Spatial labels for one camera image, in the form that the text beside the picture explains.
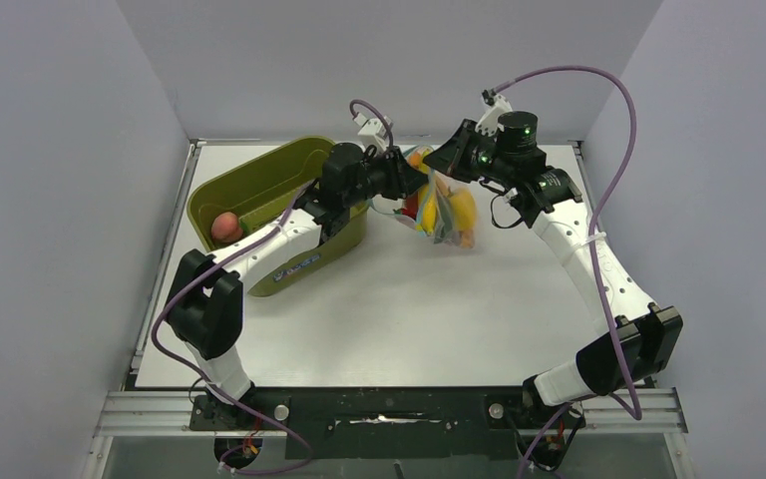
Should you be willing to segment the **olive green plastic bin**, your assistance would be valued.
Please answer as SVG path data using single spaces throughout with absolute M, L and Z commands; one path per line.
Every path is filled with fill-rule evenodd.
M 294 193 L 320 175 L 333 146 L 334 142 L 325 137 L 302 137 L 198 187 L 189 199 L 188 215 L 204 249 L 223 247 L 211 235 L 213 221 L 221 214 L 236 214 L 246 234 L 277 219 Z M 367 210 L 364 205 L 353 208 L 348 225 L 333 239 L 311 252 L 295 255 L 254 285 L 249 294 L 276 294 L 346 255 L 366 237 Z

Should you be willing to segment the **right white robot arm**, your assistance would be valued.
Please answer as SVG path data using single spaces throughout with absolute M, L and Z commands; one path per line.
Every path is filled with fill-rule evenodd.
M 582 192 L 570 175 L 549 164 L 537 144 L 536 115 L 514 111 L 489 135 L 465 120 L 425 164 L 463 183 L 499 185 L 521 221 L 554 253 L 589 313 L 594 341 L 561 365 L 527 379 L 521 399 L 531 424 L 549 424 L 561 404 L 607 396 L 663 370 L 683 320 L 644 292 L 594 226 Z

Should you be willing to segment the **yellow toy banana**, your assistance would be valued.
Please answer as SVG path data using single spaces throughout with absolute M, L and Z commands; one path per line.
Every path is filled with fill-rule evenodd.
M 421 209 L 418 221 L 416 222 L 416 228 L 426 236 L 432 237 L 435 234 L 438 217 L 435 188 L 428 184 L 418 192 L 418 195 L 421 201 Z

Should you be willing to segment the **pink toy peach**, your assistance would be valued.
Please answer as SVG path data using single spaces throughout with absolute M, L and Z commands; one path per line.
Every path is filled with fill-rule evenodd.
M 233 212 L 225 212 L 214 219 L 210 236 L 216 244 L 228 244 L 241 239 L 244 236 L 244 230 L 238 216 Z

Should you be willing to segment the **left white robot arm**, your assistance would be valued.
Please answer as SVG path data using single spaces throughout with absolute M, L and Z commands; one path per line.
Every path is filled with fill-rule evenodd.
M 376 197 L 405 200 L 427 183 L 427 174 L 397 147 L 379 153 L 373 146 L 333 146 L 318 177 L 302 185 L 275 222 L 213 252 L 188 252 L 156 323 L 166 323 L 186 345 L 193 356 L 187 366 L 214 397 L 225 404 L 240 401 L 253 385 L 235 349 L 249 290 L 334 239 L 353 208 Z

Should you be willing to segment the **clear zip top bag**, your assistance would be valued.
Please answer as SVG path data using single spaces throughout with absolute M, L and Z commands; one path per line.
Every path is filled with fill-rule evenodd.
M 374 212 L 396 220 L 433 244 L 471 249 L 476 243 L 478 219 L 475 199 L 467 187 L 449 184 L 425 164 L 425 158 L 433 151 L 430 146 L 418 146 L 405 154 L 408 164 L 424 174 L 428 183 L 401 200 L 398 209 L 378 209 L 372 200 L 368 205 Z

